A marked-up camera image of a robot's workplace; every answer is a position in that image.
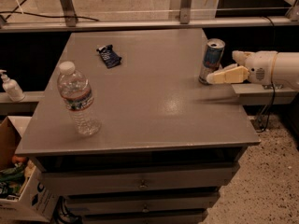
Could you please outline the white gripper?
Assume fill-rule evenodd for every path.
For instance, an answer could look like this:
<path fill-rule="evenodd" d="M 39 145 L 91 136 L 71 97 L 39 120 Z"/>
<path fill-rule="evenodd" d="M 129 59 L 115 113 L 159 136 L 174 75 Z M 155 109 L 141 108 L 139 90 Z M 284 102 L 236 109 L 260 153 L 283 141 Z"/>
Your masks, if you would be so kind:
<path fill-rule="evenodd" d="M 250 83 L 270 85 L 272 68 L 278 53 L 276 51 L 234 50 L 232 58 L 238 65 L 230 65 L 206 77 L 209 84 Z"/>

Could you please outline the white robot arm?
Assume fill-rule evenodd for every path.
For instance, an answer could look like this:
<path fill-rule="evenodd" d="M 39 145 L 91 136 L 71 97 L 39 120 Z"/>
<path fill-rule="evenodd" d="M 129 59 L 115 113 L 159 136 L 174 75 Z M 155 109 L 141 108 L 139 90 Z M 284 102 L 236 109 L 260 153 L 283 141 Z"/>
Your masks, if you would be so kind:
<path fill-rule="evenodd" d="M 235 63 L 206 78 L 209 84 L 236 84 L 247 80 L 253 84 L 282 85 L 299 91 L 299 53 L 234 50 Z"/>

